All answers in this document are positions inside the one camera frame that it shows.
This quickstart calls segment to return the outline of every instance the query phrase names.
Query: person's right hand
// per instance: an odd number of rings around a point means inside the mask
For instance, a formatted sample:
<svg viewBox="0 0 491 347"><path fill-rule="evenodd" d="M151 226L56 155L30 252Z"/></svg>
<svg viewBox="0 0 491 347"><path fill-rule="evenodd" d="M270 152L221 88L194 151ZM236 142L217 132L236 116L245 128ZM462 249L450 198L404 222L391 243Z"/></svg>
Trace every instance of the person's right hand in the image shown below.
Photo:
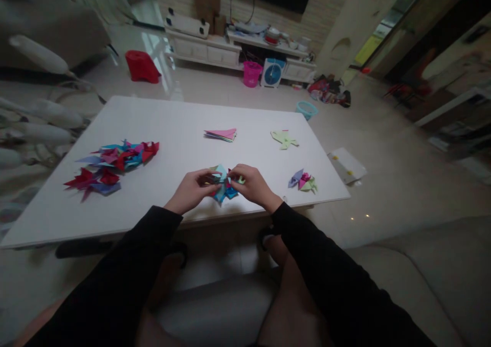
<svg viewBox="0 0 491 347"><path fill-rule="evenodd" d="M234 179L242 176L244 184L235 182ZM227 177L232 178L230 185L241 193L247 200L256 203L266 209L270 214L283 203L283 200L271 191L264 178L255 167L238 164L231 170Z"/></svg>

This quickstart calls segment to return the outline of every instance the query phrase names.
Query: red stool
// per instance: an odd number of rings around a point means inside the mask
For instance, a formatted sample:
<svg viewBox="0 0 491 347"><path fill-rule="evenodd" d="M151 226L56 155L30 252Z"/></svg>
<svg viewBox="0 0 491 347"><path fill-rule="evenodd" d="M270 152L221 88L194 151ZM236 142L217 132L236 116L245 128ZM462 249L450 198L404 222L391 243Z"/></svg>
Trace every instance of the red stool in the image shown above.
<svg viewBox="0 0 491 347"><path fill-rule="evenodd" d="M150 56L141 51L128 51L125 54L132 81L147 80L152 84L159 83L159 70Z"/></svg>

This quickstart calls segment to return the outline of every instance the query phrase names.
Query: person's left hand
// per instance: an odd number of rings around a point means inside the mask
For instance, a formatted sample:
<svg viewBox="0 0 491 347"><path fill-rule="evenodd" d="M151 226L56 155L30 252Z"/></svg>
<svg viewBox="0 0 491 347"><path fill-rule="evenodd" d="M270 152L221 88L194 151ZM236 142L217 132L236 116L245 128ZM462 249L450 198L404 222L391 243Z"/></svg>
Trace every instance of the person's left hand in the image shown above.
<svg viewBox="0 0 491 347"><path fill-rule="evenodd" d="M174 196L164 205L164 208L179 215L195 208L205 196L221 187L220 184L211 183L213 181L210 177L214 173L220 172L205 168L186 173Z"/></svg>

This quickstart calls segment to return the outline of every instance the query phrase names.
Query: floor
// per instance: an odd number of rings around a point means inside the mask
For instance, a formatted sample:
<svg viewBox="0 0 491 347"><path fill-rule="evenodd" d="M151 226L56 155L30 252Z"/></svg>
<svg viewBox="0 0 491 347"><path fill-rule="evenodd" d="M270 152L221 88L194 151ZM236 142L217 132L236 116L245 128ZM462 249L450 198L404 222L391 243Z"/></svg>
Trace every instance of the floor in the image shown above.
<svg viewBox="0 0 491 347"><path fill-rule="evenodd" d="M109 32L120 57L107 51L105 59L82 76L107 100L124 95L295 111L299 100L309 98L305 90L286 85L247 88L241 72L233 70L172 64L163 54L168 46L163 33L131 26L111 27ZM159 84L130 81L124 60L130 49L150 54L163 74ZM0 89L4 97L21 101L45 96L49 87L0 82ZM345 147L368 170L361 185L348 188L351 199L305 212L326 235L349 248L464 216L491 214L491 188L428 144L425 135L394 109L394 101L381 98L386 86L358 75L349 89L350 109L317 103L319 114L309 121L326 153ZM100 109L93 98L71 103L87 116ZM26 173L0 178L0 194L13 194L14 190L5 188L13 187ZM49 173L28 174L42 181ZM255 243L258 230L267 224L264 218L179 231L176 238L188 243L190 260L176 289L269 267L272 261ZM68 294L99 259L57 260L50 247L0 252L0 345L39 311Z"/></svg>

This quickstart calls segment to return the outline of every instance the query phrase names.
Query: paper figure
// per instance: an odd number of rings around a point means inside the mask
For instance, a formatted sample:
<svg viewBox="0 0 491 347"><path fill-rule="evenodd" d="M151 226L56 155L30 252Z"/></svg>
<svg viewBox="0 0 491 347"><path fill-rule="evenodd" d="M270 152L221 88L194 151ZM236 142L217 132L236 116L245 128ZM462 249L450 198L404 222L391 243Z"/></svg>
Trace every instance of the paper figure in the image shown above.
<svg viewBox="0 0 491 347"><path fill-rule="evenodd" d="M274 140L281 143L280 150L288 149L290 145L299 146L297 141L290 137L288 130L271 131L271 136Z"/></svg>
<svg viewBox="0 0 491 347"><path fill-rule="evenodd" d="M302 174L302 177L300 177L300 180L298 181L298 188L299 189L302 189L302 187L307 183L307 181L310 180L310 176L308 175L308 173L304 173Z"/></svg>
<svg viewBox="0 0 491 347"><path fill-rule="evenodd" d="M237 129L230 130L205 130L205 137L218 138L232 143L237 136Z"/></svg>
<svg viewBox="0 0 491 347"><path fill-rule="evenodd" d="M288 187L292 188L293 186L298 184L298 182L302 178L302 174L303 174L303 168L291 177L290 182L288 183Z"/></svg>
<svg viewBox="0 0 491 347"><path fill-rule="evenodd" d="M237 196L239 193L237 190L235 190L231 185L230 185L230 177L227 177L227 172L230 172L229 170L226 170L221 164L215 167L210 167L212 171L218 171L220 173L213 173L212 179L215 184L221 183L220 189L218 189L216 192L211 193L210 196L213 196L213 198L218 201L219 203L222 203L225 197L228 197L229 199L232 199L233 197Z"/></svg>
<svg viewBox="0 0 491 347"><path fill-rule="evenodd" d="M124 140L121 145L105 145L92 152L92 154L100 154L100 156L91 155L77 160L77 162L87 163L90 167L99 168L96 172L93 173L86 168L81 168L80 175L75 176L75 179L64 185L80 191L85 190L82 202L87 199L92 191L108 195L121 189L120 177L117 175L118 170L121 172L132 170L147 162L158 151L159 143L154 142L131 144Z"/></svg>
<svg viewBox="0 0 491 347"><path fill-rule="evenodd" d="M317 189L316 179L310 176L307 172L303 172L303 169L295 173L290 181L288 182L288 187L292 188L298 184L298 189L304 192L312 190L315 194Z"/></svg>

